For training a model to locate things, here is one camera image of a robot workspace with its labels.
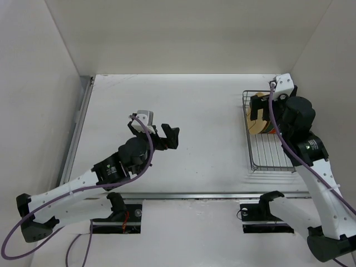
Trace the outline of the beige bear plate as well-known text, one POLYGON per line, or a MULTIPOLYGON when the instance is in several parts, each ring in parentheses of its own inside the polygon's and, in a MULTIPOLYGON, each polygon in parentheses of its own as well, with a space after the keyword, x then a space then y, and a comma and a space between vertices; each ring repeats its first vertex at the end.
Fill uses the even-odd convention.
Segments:
POLYGON ((249 134, 257 135, 265 130, 268 122, 263 120, 263 109, 257 110, 257 118, 255 120, 251 119, 252 111, 253 111, 252 104, 250 101, 248 112, 247 112, 248 130, 249 130, 249 134))

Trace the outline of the yellow black patterned plate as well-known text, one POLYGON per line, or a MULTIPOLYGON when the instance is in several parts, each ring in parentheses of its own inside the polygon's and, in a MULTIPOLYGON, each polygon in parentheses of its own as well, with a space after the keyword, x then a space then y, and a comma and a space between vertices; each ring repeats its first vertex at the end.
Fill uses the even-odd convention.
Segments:
POLYGON ((270 131, 273 130, 273 128, 274 128, 273 124, 271 123, 270 120, 268 120, 261 133, 262 134, 268 134, 270 131))

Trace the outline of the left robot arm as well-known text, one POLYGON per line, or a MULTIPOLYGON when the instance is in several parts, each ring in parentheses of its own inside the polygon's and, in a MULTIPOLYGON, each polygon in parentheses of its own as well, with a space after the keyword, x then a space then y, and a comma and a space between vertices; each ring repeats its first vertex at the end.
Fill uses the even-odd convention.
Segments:
POLYGON ((133 113, 128 123, 133 137, 116 152, 94 164, 70 182, 39 195, 16 198, 19 227, 27 243, 50 237, 66 225, 91 219, 121 219, 126 213, 122 196, 115 189, 132 183, 151 166, 155 151, 176 150, 178 127, 163 123, 160 137, 150 114, 133 113))

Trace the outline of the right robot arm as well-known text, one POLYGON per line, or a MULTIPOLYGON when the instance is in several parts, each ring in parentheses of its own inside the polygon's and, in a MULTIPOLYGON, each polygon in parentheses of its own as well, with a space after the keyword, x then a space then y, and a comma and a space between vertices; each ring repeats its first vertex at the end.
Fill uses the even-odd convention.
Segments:
POLYGON ((306 241, 320 262, 355 252, 355 208, 339 190, 329 155, 320 138, 311 132, 315 110, 309 100, 295 93, 280 93, 270 83, 268 96, 259 97, 252 110, 263 109, 269 115, 283 150, 305 182, 318 218, 294 205, 279 191, 260 196, 258 213, 264 219, 277 217, 306 241))

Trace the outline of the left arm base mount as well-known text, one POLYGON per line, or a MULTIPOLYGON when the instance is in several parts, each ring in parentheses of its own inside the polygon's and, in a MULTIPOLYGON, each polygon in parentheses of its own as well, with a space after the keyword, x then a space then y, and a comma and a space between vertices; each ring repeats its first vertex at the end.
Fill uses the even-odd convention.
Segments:
POLYGON ((142 204, 128 204, 126 211, 117 217, 93 219, 94 234, 140 234, 142 204))

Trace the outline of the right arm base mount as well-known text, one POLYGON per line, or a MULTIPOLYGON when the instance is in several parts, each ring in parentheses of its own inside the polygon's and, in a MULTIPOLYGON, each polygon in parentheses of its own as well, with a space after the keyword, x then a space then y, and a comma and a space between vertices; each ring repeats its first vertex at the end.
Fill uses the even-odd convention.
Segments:
POLYGON ((265 211, 258 203, 242 203, 236 217, 242 222, 244 234, 293 234, 294 229, 265 211))

